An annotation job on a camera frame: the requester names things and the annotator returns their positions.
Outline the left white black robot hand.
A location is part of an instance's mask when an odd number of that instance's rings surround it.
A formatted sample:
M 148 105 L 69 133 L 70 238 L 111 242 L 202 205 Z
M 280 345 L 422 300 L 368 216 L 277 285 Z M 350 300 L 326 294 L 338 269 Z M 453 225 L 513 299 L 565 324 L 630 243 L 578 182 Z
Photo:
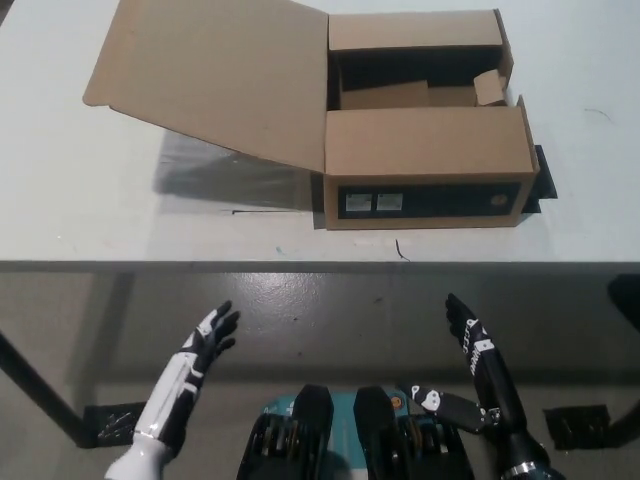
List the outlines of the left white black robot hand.
M 227 300 L 196 325 L 160 375 L 136 424 L 137 435 L 159 441 L 174 455 L 180 452 L 207 372 L 235 345 L 239 318 Z

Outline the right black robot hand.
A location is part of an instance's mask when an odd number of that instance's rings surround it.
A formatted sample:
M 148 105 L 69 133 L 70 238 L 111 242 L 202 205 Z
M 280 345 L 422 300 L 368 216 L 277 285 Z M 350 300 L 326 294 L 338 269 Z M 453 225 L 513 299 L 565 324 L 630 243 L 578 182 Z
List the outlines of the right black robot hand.
M 472 376 L 476 401 L 415 383 L 398 389 L 426 413 L 468 433 L 510 436 L 527 429 L 526 414 L 505 361 L 479 318 L 456 295 L 445 301 L 449 329 Z

